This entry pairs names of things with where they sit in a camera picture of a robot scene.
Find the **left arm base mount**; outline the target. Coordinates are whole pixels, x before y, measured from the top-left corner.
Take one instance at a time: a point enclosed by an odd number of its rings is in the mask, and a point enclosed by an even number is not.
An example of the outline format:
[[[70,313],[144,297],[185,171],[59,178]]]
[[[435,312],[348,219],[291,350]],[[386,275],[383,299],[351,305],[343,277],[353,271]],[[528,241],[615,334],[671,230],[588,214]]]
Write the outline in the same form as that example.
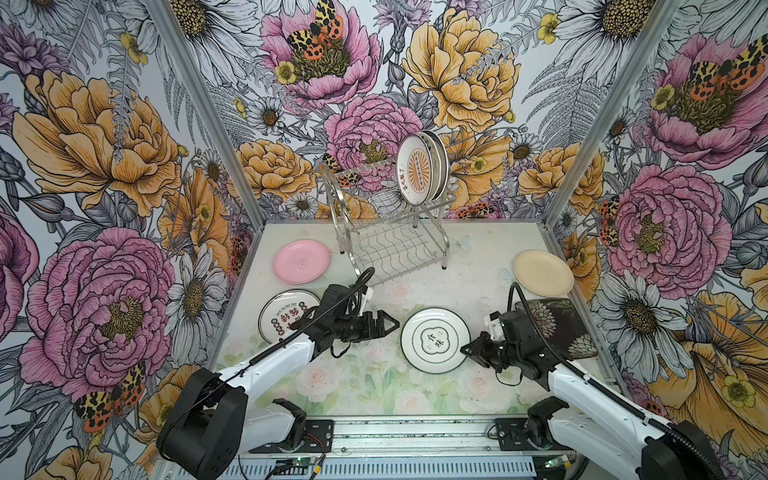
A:
[[[289,454],[330,453],[333,446],[335,422],[333,420],[310,419],[303,423],[303,430],[298,433],[296,427],[289,433],[286,440],[279,443],[268,443],[249,450],[250,454]]]

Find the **white plate black emblem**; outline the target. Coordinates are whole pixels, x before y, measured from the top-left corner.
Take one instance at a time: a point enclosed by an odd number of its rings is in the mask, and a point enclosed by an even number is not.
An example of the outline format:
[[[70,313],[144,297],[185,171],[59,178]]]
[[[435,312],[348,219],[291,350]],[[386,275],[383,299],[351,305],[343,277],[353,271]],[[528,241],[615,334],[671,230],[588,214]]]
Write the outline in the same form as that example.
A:
[[[400,345],[406,361],[416,370],[442,375],[466,360],[461,348],[470,342],[470,330],[456,313],[444,308],[425,308],[403,325]]]

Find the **white plate red characters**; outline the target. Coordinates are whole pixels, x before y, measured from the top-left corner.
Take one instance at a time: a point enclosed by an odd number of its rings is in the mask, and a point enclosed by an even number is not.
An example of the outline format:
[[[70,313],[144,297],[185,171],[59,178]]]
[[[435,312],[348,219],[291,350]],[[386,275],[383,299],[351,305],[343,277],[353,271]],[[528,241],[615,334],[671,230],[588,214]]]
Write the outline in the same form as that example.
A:
[[[315,294],[302,289],[287,290],[275,295],[259,314],[258,329],[262,339],[273,344],[286,338],[292,333],[291,325],[319,303]]]

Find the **beige round plate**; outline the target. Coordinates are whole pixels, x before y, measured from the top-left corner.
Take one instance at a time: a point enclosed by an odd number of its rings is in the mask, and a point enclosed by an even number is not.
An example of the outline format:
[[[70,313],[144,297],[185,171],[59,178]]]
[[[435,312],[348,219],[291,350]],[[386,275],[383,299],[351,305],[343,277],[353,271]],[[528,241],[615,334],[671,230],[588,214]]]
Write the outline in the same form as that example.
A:
[[[575,277],[561,258],[542,250],[527,250],[513,260],[518,283],[541,297],[564,298],[575,286]]]

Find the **cream plate floral pattern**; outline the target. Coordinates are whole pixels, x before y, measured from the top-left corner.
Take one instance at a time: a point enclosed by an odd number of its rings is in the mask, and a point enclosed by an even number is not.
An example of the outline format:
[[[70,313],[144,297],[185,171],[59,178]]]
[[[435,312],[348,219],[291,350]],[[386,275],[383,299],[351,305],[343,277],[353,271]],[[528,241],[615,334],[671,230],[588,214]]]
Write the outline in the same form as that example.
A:
[[[437,200],[441,196],[442,191],[444,189],[444,185],[445,185],[445,174],[446,174],[445,161],[447,160],[447,156],[444,150],[444,145],[441,142],[439,136],[431,131],[427,131],[426,134],[434,144],[435,171],[436,171],[437,177],[436,177],[436,185],[434,187],[432,199]]]

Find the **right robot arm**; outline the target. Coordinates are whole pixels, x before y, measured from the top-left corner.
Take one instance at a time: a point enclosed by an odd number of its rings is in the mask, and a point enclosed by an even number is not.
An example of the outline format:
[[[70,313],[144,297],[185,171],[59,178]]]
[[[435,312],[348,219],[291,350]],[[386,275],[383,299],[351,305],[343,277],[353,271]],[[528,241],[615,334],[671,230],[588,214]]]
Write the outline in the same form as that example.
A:
[[[516,367],[548,392],[528,410],[526,439],[533,447],[566,447],[619,479],[724,478],[698,427],[620,395],[552,347],[527,313],[494,313],[492,321],[500,336],[482,332],[461,352],[496,373]]]

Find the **white plate orange sunburst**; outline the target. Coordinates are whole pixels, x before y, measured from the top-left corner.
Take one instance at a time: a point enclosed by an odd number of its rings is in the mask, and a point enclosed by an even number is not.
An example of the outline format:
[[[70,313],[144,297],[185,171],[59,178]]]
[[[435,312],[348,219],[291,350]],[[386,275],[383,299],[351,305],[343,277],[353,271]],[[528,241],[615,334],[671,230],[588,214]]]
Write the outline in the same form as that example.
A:
[[[417,134],[406,137],[399,147],[396,180],[401,195],[411,205],[421,205],[427,200],[432,162],[425,142]]]

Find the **white plate green red rim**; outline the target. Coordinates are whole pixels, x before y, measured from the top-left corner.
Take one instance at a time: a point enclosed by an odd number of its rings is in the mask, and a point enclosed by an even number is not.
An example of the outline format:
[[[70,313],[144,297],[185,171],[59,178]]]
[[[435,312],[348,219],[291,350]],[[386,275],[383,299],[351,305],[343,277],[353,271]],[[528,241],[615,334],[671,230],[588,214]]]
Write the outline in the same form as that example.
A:
[[[447,153],[446,144],[443,141],[443,138],[441,136],[438,136],[437,144],[439,147],[439,153],[442,155],[441,162],[443,167],[443,173],[442,173],[442,185],[441,185],[440,198],[443,198],[446,196],[446,192],[448,191],[448,187],[450,183],[450,159]]]

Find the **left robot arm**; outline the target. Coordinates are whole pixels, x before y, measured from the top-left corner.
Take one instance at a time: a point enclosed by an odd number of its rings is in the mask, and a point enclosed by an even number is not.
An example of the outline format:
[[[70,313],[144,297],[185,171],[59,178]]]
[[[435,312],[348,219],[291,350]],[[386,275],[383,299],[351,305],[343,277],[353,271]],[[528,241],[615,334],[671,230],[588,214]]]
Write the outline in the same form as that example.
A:
[[[285,338],[233,367],[193,373],[157,437],[161,458],[196,479],[216,479],[236,457],[266,447],[322,447],[306,412],[291,401],[276,398],[266,407],[252,403],[337,342],[351,345],[395,332],[400,324],[394,317],[366,309],[370,295],[362,284],[332,284],[319,305],[301,311],[289,324]]]

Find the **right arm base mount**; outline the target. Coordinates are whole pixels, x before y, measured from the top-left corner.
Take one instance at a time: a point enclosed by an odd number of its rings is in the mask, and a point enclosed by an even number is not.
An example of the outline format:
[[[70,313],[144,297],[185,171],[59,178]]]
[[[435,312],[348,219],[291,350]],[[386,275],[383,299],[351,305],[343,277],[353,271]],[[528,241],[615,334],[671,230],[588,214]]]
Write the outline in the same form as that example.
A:
[[[569,447],[557,443],[542,427],[536,426],[527,417],[496,418],[486,431],[486,437],[506,452],[570,451]]]

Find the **dark square floral plate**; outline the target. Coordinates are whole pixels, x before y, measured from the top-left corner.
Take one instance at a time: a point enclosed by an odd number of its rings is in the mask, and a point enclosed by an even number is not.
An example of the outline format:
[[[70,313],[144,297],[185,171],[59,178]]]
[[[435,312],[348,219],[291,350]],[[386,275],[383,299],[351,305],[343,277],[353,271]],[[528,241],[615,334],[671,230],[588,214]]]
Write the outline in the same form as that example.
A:
[[[529,309],[544,339],[569,360],[598,356],[596,345],[570,299],[532,300]]]

